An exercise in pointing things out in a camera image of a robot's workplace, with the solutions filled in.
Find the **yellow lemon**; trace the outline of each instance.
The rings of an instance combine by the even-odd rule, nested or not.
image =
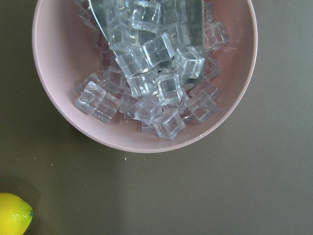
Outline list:
[[[0,235],[23,235],[33,214],[31,206],[20,197],[0,193]]]

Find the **clear acrylic ice cube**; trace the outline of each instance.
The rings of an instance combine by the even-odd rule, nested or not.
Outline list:
[[[189,114],[189,115],[187,115],[187,116],[184,116],[184,117],[182,117],[181,119],[182,119],[182,121],[183,121],[185,124],[192,123],[192,122],[194,122],[195,120],[197,120],[193,114]]]
[[[102,88],[117,94],[127,88],[126,78],[120,68],[109,66],[102,74]]]
[[[112,51],[111,50],[103,50],[99,53],[100,58],[100,68],[101,70],[107,70],[111,65]]]
[[[180,79],[197,79],[204,65],[203,56],[193,46],[176,50],[173,67],[177,69]]]
[[[155,127],[153,125],[147,125],[145,123],[141,123],[141,131],[143,133],[148,133],[148,132],[152,132],[155,131]]]
[[[96,107],[92,116],[104,123],[111,121],[119,108],[119,99],[110,92],[106,92],[100,104]]]
[[[161,3],[161,23],[169,25],[173,23],[186,23],[186,0],[156,0]]]
[[[137,33],[140,45],[157,37],[155,33],[146,30],[137,30]]]
[[[186,24],[170,24],[159,29],[160,33],[166,32],[169,35],[172,47],[176,50],[178,47],[190,45],[189,30]]]
[[[133,46],[139,46],[138,32],[124,17],[117,17],[107,27],[108,40],[111,50],[125,52]]]
[[[145,42],[142,48],[151,68],[163,61],[169,61],[175,55],[167,33],[162,33],[155,39]]]
[[[161,105],[180,102],[183,91],[176,71],[164,71],[156,79],[157,93]]]
[[[119,112],[125,114],[127,119],[134,119],[136,103],[139,101],[139,98],[133,97],[131,95],[130,89],[126,89],[120,99]]]
[[[76,90],[79,94],[83,93],[84,89],[86,88],[86,86],[88,85],[88,83],[89,83],[90,81],[94,82],[94,83],[97,84],[97,85],[100,85],[100,84],[101,84],[101,80],[99,79],[98,75],[97,75],[95,72],[93,72],[93,73],[90,74],[87,78],[85,78],[85,79],[81,82],[81,84],[79,84],[79,85],[75,88],[75,90]]]
[[[99,29],[95,30],[94,32],[92,47],[99,50],[105,50],[108,48],[108,42]]]
[[[85,25],[94,30],[98,30],[97,21],[95,20],[90,8],[84,9],[80,7],[78,11],[78,16],[83,20]]]
[[[176,102],[176,103],[172,103],[172,104],[167,104],[166,107],[167,108],[176,108],[176,109],[178,109],[179,113],[182,115],[188,111],[188,109],[186,108],[185,102],[189,99],[189,97],[188,97],[184,88],[181,88],[181,90],[182,90],[181,101]]]
[[[158,101],[158,97],[146,95],[135,105],[135,119],[142,121],[147,125],[151,125],[153,120],[162,113],[162,106]]]
[[[122,55],[117,56],[116,62],[124,72],[126,78],[147,72],[149,69],[149,64],[144,56],[142,46],[133,47]]]
[[[205,90],[200,90],[186,101],[186,107],[195,118],[203,123],[218,111],[218,106]]]
[[[159,63],[157,66],[150,68],[150,70],[156,70],[156,71],[172,70],[173,69],[172,62],[173,62],[173,59],[170,59],[168,61],[163,61]]]
[[[193,83],[186,83],[186,84],[183,84],[182,87],[187,91],[187,90],[194,88],[195,85]]]
[[[219,70],[219,65],[216,59],[211,56],[207,56],[204,61],[204,77],[207,80],[210,80],[221,72]]]
[[[85,10],[87,10],[89,8],[88,0],[73,0],[73,2]]]
[[[130,19],[133,13],[133,0],[103,0],[103,9],[107,25],[118,17]]]
[[[204,3],[204,23],[214,22],[213,2]]]
[[[212,100],[216,100],[218,97],[221,96],[222,91],[210,83],[208,80],[203,80],[201,83],[196,85],[189,94],[191,96],[195,96],[199,91],[205,90],[211,97]]]
[[[127,79],[128,85],[132,91],[132,96],[139,97],[148,94],[156,94],[156,78],[157,71],[149,71]]]
[[[156,33],[161,16],[160,8],[159,2],[134,0],[132,27]]]
[[[219,50],[229,42],[224,22],[206,23],[204,26],[204,47]]]
[[[106,90],[91,81],[76,101],[75,107],[86,114],[93,114],[106,93]]]
[[[186,125],[181,120],[178,109],[166,109],[153,121],[153,126],[160,138],[173,140],[185,129]]]
[[[117,64],[115,59],[116,59],[116,56],[115,56],[114,52],[112,51],[112,55],[111,55],[111,59],[110,59],[110,66],[120,69],[120,66]]]

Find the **olive green surface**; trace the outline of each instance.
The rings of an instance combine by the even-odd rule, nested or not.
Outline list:
[[[313,234],[313,1],[253,3],[258,59],[234,113],[183,149],[132,154],[57,112],[32,56],[36,1],[1,1],[0,191],[33,207],[26,235]]]

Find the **metal scoop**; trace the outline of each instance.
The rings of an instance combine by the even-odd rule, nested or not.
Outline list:
[[[107,16],[105,15],[104,2],[107,0],[89,0],[91,10],[94,17],[104,35],[108,40],[107,26],[110,22],[107,22]],[[204,51],[204,10],[203,0],[186,0],[186,10],[188,18],[188,28],[190,33],[191,44],[197,47],[200,51]]]

